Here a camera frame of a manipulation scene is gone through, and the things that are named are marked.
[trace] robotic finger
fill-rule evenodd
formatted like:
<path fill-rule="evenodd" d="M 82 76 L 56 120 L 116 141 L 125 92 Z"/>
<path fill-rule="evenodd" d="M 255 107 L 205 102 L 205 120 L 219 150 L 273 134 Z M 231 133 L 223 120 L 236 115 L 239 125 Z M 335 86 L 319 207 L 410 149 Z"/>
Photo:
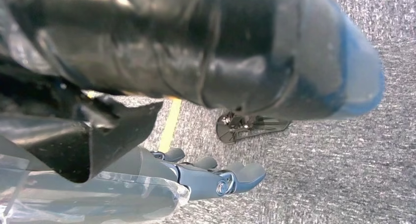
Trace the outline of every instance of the robotic finger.
<path fill-rule="evenodd" d="M 218 170 L 216 161 L 211 157 L 203 158 L 195 163 L 174 163 L 160 159 L 158 151 L 151 154 L 159 163 L 169 168 L 174 174 L 177 183 L 190 190 L 190 200 L 220 198 L 232 194 L 244 193 L 252 190 L 265 178 L 264 168 L 257 163 L 246 166 L 235 163 L 225 169 Z M 153 176 L 151 171 L 142 171 L 146 176 Z"/>

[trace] yellow floor tape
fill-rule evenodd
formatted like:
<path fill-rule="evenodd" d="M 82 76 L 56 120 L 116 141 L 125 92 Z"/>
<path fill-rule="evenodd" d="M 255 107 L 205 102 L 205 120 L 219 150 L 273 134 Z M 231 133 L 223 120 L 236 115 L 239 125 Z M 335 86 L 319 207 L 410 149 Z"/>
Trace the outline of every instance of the yellow floor tape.
<path fill-rule="evenodd" d="M 169 115 L 166 120 L 165 129 L 160 138 L 159 151 L 166 153 L 170 149 L 170 144 L 175 133 L 176 123 L 178 122 L 179 112 L 181 110 L 182 100 L 173 99 Z"/>
<path fill-rule="evenodd" d="M 93 98 L 94 97 L 94 91 L 88 91 L 88 93 L 87 93 L 87 96 L 89 97 L 89 98 Z"/>

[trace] clear plastic wrap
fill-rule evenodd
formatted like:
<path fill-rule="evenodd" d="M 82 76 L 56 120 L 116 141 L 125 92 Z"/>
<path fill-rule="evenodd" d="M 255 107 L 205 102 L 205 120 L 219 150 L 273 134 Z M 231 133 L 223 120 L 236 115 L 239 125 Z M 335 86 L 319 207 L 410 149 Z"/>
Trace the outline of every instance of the clear plastic wrap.
<path fill-rule="evenodd" d="M 0 154 L 1 224 L 150 224 L 189 200 L 188 189 L 162 178 L 102 172 L 79 184 L 28 164 Z"/>

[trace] prosthetic hand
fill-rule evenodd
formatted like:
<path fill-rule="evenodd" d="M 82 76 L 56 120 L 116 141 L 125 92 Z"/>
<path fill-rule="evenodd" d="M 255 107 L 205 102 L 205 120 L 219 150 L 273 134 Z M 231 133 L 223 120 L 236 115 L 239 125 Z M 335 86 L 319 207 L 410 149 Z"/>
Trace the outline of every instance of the prosthetic hand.
<path fill-rule="evenodd" d="M 82 90 L 287 121 L 359 116 L 383 95 L 376 50 L 331 0 L 0 0 L 0 8 L 0 134 L 26 154 L 2 153 L 85 186 L 130 174 L 106 170 L 135 150 L 139 165 L 127 166 L 135 176 L 186 187 L 190 199 L 248 191 L 265 172 L 136 148 L 161 103 L 126 108 Z M 46 171 L 31 164 L 27 171 Z"/>

